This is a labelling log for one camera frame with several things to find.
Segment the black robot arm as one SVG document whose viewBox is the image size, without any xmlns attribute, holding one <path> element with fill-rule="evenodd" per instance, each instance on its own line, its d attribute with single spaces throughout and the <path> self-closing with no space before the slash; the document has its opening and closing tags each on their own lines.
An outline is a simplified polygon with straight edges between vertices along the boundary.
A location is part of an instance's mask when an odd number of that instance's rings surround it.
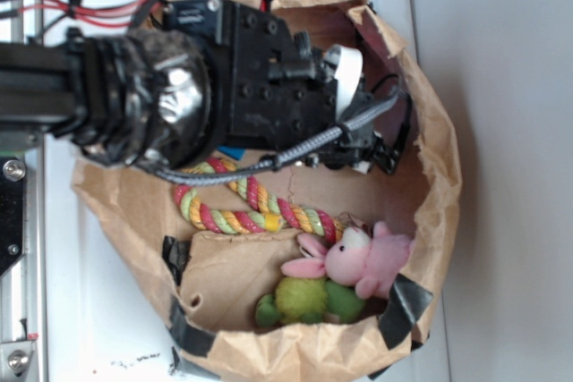
<svg viewBox="0 0 573 382">
<path fill-rule="evenodd" d="M 1 132 L 67 138 L 103 166 L 180 168 L 219 147 L 279 151 L 356 114 L 363 58 L 320 50 L 270 13 L 183 0 L 160 27 L 1 46 Z"/>
</svg>

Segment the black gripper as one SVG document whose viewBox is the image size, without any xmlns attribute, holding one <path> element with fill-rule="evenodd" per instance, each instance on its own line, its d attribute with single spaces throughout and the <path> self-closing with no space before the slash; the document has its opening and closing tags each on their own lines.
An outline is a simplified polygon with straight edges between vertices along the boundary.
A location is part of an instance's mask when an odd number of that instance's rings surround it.
<svg viewBox="0 0 573 382">
<path fill-rule="evenodd" d="M 279 17 L 231 0 L 180 0 L 163 20 L 198 45 L 211 83 L 215 144 L 282 150 L 327 130 L 350 106 L 363 55 L 333 45 L 324 56 Z"/>
</svg>

